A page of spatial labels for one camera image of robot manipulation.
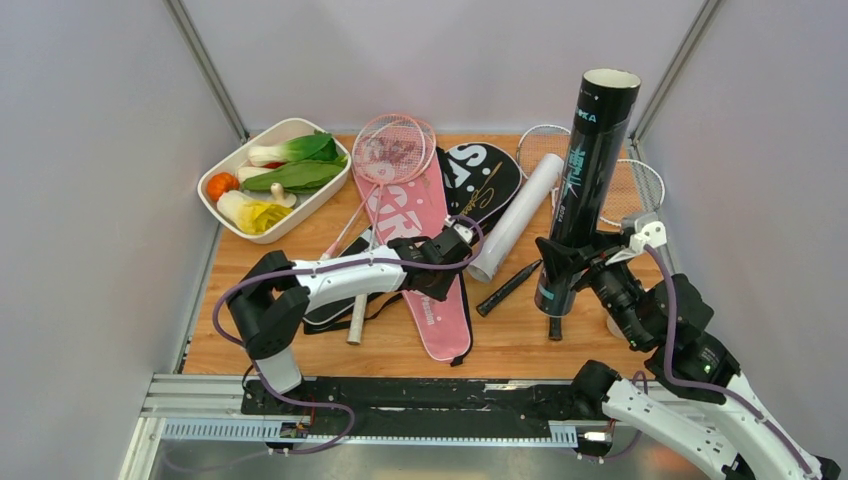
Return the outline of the white shuttlecock tube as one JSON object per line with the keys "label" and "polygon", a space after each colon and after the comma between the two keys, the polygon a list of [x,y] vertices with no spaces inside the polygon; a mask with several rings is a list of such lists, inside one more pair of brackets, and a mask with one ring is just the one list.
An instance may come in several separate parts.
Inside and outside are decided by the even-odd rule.
{"label": "white shuttlecock tube", "polygon": [[472,278],[483,283],[490,283],[494,279],[537,209],[550,196],[563,167],[564,160],[554,153],[547,153],[541,158],[529,179],[486,237],[479,255],[468,265],[467,271]]}

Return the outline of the black shuttlecock tube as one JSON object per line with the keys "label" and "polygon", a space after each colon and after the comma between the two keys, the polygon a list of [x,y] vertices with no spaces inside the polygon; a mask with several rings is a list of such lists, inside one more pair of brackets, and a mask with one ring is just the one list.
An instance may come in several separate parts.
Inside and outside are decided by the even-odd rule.
{"label": "black shuttlecock tube", "polygon": [[[640,87],[640,77],[625,70],[595,68],[583,74],[560,193],[543,238],[569,247],[590,245]],[[549,284],[543,265],[536,306],[549,317],[567,315],[576,278]]]}

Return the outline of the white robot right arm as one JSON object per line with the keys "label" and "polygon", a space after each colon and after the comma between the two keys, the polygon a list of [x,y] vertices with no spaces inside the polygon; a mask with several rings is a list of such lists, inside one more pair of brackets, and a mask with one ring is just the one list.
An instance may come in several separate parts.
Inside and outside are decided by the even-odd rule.
{"label": "white robot right arm", "polygon": [[714,315],[684,274],[666,266],[662,282],[644,290],[629,260],[658,260],[667,235],[660,221],[599,232],[583,247],[538,238],[547,272],[573,291],[589,288],[634,351],[648,352],[645,367],[671,394],[707,420],[700,425],[640,391],[606,364],[590,360],[570,392],[584,418],[601,413],[623,420],[671,448],[711,479],[837,479],[833,459],[794,441],[755,394],[741,365],[705,328]]}

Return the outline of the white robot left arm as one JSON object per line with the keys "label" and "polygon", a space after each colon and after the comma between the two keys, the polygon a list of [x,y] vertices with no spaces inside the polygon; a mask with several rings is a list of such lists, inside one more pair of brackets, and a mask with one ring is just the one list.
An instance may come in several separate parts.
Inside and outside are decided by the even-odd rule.
{"label": "white robot left arm", "polygon": [[417,291],[443,301],[455,276],[474,258],[479,225],[467,216],[447,219],[433,238],[396,238],[355,255],[294,261],[281,251],[265,255],[214,309],[227,308],[241,345],[282,414],[300,410],[306,388],[292,343],[306,315],[327,304],[373,293]]}

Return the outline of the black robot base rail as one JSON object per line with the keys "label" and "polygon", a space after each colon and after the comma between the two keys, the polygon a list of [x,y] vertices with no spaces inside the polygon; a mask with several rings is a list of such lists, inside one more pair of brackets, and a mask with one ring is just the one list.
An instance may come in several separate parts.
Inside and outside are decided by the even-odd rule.
{"label": "black robot base rail", "polygon": [[557,423],[610,423],[567,382],[507,379],[314,377],[283,399],[251,379],[240,411],[293,416],[313,434],[349,427],[356,437],[542,439]]}

